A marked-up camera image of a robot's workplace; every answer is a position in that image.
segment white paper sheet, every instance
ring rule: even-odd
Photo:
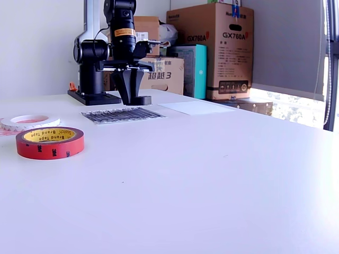
[[[162,107],[167,107],[172,110],[187,114],[187,115],[205,115],[205,114],[213,114],[213,113],[224,113],[224,112],[232,112],[234,110],[230,110],[225,107],[221,107],[215,104],[206,103],[206,102],[179,102],[179,103],[167,103],[167,104],[159,104]]]

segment white wall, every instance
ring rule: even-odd
[[[136,15],[165,21],[169,6],[170,0],[137,0]],[[0,1],[0,99],[65,94],[77,81],[73,43],[82,31],[83,0]]]

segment white tape roll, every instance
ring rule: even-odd
[[[55,127],[60,118],[45,115],[23,115],[15,118],[4,118],[1,127],[6,131],[28,131],[36,128]]]

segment orange label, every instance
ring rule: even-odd
[[[115,37],[124,36],[124,35],[136,36],[136,30],[131,29],[131,28],[118,29],[118,30],[115,30],[114,35]]]

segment orange object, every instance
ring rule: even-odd
[[[69,83],[69,90],[72,91],[72,92],[78,91],[78,89],[75,87],[74,82]]]

